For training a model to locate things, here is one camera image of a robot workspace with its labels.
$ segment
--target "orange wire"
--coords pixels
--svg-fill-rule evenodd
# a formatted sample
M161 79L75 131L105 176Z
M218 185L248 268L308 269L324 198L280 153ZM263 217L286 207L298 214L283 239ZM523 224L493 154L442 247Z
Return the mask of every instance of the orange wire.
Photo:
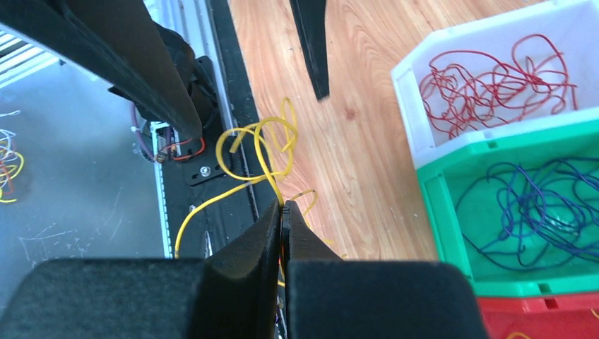
M520 338L520 339L530 339L530 337L522 332L514 332L512 334L510 334L506 339L516 339L516 338Z
M199 151L196 152L196 154L192 154L192 155L185 155L183 157L172 157L173 160L175 161L182 161L182 160L188 160L192 157L195 157L197 155L202 154L205 150L206 150L206 142L204 141L204 138L200 138L200 141L202 142L202 147L200 148Z
M180 141L180 142L178 142L178 143L170 143L170 144L168 144L168 145L166 145L166 146L162 147L162 148L161 148L161 149L158 151L158 153L162 153L162 152L163 152L164 150L166 150L167 148L171 148L171 150L173 150L173 151L174 151L174 148L175 148L175 147L177 147L177 146L180 146L180 145L185 145L186 143L188 143L189 141L192 141L192 140L193 140L193 139L187 139L187 140L185 140L185 141Z
M6 177L5 182L8 184L8 191L3 191L3 196L10 196L14 192L13 181L10 175L10 172L6 169L4 162L0 161L0 172L4 171L4 176Z

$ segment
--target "bolt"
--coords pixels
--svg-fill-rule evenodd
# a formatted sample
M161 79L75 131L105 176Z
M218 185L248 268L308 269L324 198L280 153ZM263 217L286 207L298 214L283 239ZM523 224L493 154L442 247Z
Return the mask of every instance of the bolt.
M212 172L212 171L210 170L210 168L208 166L202 166L202 168L200 169L200 174L202 174L202 177L209 176L210 172Z

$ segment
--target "red cable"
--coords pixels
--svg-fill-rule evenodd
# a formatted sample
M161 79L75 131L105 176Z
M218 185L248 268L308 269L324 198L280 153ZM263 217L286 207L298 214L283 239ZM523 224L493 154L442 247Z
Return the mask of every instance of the red cable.
M188 143L189 141L191 141L191 139L184 141L183 143L181 143L181 145L183 145L184 143ZM182 156L182 157L172 157L172 159L175 160L175 161L183 161L183 160L188 160L188 159L191 159L191 158L193 158L193 157L195 157L197 155L202 154L204 152L204 150L206 149L206 142L204 141L204 138L200 138L200 141L202 142L202 147L195 154L185 155L185 156Z
M185 145L186 143L188 143L189 141L192 141L193 139L187 139L185 141L180 141L178 143L170 143L164 147L162 147L160 149L160 151L158 151L159 153L162 153L165 149L169 148L169 147L176 147L176 146L181 146L181 145Z
M8 191L3 191L2 195L3 196L10 196L12 193L14 193L14 187L13 187L13 181L11 179L11 176L8 174L8 170L6 169L6 166L4 164L4 162L0 161L0 172L4 171L4 176L6 178L6 183L8 184Z
M535 62L528 55L518 57L518 48L531 39L544 40L552 53L540 62ZM461 64L448 63L444 68L436 66L450 54L457 54L451 55L452 59L475 54L496 65L478 75ZM549 101L556 100L557 103L550 108L550 114L559 114L568 107L569 91L572 107L578 109L576 86L569 82L563 53L547 37L532 34L518 40L511 48L511 62L508 64L491 54L466 49L447 51L434 57L429 62L430 74L419 84L425 111L433 128L447 133L452 139L464 131L521 121ZM554 63L556 69L546 68L550 62ZM515 99L522 104L514 104ZM429 103L432 100L435 100L434 112Z

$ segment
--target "metal plate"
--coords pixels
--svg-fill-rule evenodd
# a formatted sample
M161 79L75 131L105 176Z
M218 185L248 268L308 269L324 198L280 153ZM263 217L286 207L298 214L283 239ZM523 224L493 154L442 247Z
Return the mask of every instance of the metal plate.
M153 166L137 153L130 103L68 64L0 90L0 128L26 159L0 204L0 312L52 258L164 257Z
M58 61L54 55L19 39L0 25L0 88Z

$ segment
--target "blue wire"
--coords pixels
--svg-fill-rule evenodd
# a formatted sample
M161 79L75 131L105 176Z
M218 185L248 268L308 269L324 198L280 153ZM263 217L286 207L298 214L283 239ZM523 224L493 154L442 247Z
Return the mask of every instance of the blue wire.
M581 172L574 165L579 162L594 163L594 169ZM470 237L462 234L464 240L487 260L506 270L544 270L562 266L574 258L599 263L599 230L595 231L598 233L596 239L590 242L587 238L591 236L586 231L589 227L599 226L599 177L593 175L597 171L599 159L593 157L561 157L535 169L525 169L511 162L498 162L488 167L485 176L476 179L458 197L455 209L457 213L464 198L478 184L496 182L502 186L495 194L497 207L502 212L498 220L501 229L497 237L486 244L475 244ZM560 185L571 185L571 198L560 194L564 190ZM581 189L593 190L594 197L583 198ZM564 221L565 217L553 216L556 210L571 220ZM513 238L516 238L513 249L505 249L506 242ZM545 243L533 253L524 244L525 239ZM497 246L503 249L494 250ZM550 249L563 251L565 257L556 263L541 265ZM528 255L525 260L523 255L528 252L532 256ZM503 258L502 262L497 260L499 257ZM515 257L515 261L508 265L505 262L509 257Z

